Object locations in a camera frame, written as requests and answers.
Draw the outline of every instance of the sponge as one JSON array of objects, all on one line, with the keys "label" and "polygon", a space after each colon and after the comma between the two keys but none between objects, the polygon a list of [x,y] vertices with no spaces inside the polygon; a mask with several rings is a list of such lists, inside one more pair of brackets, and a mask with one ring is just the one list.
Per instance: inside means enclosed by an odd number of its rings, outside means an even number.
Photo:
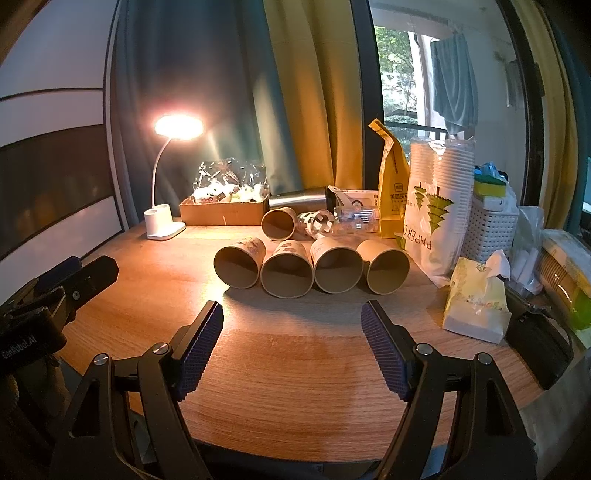
[{"label": "sponge", "polygon": [[507,184],[499,179],[488,175],[474,175],[474,193],[483,197],[504,197]]}]

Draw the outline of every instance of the teal curtain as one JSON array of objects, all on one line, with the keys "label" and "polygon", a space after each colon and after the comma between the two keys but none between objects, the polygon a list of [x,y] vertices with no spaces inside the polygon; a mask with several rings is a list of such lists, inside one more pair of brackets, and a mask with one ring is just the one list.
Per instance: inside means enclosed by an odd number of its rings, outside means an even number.
[{"label": "teal curtain", "polygon": [[564,229],[573,235],[578,235],[585,189],[589,181],[589,178],[587,178],[588,165],[589,161],[591,161],[591,138],[589,138],[591,132],[591,76],[589,76],[585,65],[579,59],[564,33],[554,24],[552,24],[552,29],[569,77],[579,142],[577,184]]},{"label": "teal curtain", "polygon": [[174,215],[202,161],[265,164],[273,193],[301,188],[262,0],[122,0],[112,78],[124,153],[118,180],[140,220],[165,141],[154,121],[170,111],[189,111],[206,126],[195,141],[171,142],[158,164],[156,200]]}]

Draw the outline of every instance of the tissue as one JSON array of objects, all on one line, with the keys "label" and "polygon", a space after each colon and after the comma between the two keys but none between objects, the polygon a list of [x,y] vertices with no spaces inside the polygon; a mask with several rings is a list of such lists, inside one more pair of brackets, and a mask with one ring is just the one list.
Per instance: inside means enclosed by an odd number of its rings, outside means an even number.
[{"label": "tissue", "polygon": [[443,328],[490,343],[500,343],[511,312],[507,308],[505,284],[497,277],[510,278],[510,267],[502,250],[486,265],[460,257],[453,271],[443,316]]}]

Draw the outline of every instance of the white lamp base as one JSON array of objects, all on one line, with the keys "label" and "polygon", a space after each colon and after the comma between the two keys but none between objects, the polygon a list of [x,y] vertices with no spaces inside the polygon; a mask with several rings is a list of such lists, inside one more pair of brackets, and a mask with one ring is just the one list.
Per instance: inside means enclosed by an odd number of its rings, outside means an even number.
[{"label": "white lamp base", "polygon": [[146,236],[150,240],[168,240],[185,230],[184,222],[173,222],[170,205],[161,203],[144,212]]}]

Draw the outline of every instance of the yellow curtain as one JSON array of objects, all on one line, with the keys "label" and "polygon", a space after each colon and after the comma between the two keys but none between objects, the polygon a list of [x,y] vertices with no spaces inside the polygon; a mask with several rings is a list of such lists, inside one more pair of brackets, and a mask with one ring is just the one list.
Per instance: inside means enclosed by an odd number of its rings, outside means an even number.
[{"label": "yellow curtain", "polygon": [[361,80],[349,1],[264,4],[304,188],[361,189]]},{"label": "yellow curtain", "polygon": [[544,209],[546,228],[564,228],[573,201],[579,161],[569,78],[545,13],[533,0],[514,0],[513,4],[544,83],[546,145],[540,206]]}]

